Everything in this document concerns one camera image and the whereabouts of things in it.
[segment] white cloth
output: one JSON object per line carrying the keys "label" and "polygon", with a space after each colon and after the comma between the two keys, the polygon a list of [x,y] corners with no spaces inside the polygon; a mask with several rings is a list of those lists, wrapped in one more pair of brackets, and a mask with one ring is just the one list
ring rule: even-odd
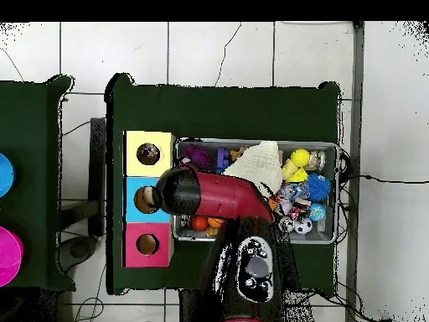
{"label": "white cloth", "polygon": [[262,141],[249,147],[222,174],[251,181],[264,197],[269,198],[282,186],[277,142]]}

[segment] pink bowl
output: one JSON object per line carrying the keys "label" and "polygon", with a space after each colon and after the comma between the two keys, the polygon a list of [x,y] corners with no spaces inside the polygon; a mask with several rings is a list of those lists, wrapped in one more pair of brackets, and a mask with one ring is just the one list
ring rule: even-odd
{"label": "pink bowl", "polygon": [[18,274],[23,259],[23,243],[14,233],[0,227],[0,287]]}

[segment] red ball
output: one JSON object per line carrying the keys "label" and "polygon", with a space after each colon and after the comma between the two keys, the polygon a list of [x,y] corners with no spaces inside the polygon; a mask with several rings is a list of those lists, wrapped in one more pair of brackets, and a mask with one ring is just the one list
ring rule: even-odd
{"label": "red ball", "polygon": [[205,231],[208,226],[207,217],[195,216],[192,219],[192,228],[196,231]]}

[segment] blue block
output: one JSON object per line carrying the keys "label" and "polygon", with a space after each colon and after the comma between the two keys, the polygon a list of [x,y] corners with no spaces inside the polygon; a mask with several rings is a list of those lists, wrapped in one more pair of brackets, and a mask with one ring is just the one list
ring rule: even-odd
{"label": "blue block", "polygon": [[127,177],[127,222],[170,222],[170,215],[159,209],[152,214],[143,214],[134,205],[134,195],[143,186],[155,186],[157,178]]}

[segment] green mat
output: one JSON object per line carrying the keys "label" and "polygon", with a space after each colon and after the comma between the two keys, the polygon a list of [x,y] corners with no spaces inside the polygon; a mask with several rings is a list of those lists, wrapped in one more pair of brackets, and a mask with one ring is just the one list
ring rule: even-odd
{"label": "green mat", "polygon": [[[339,88],[214,88],[136,86],[127,74],[106,88],[107,198],[113,233],[107,235],[107,289],[196,288],[209,242],[176,241],[167,268],[121,267],[122,132],[171,132],[175,137],[337,142]],[[334,244],[294,245],[303,288],[333,293]]]}
{"label": "green mat", "polygon": [[8,287],[73,290],[57,267],[59,230],[59,101],[71,78],[47,83],[0,82],[0,153],[14,164],[16,181],[0,199],[0,226],[19,236],[24,254]]}

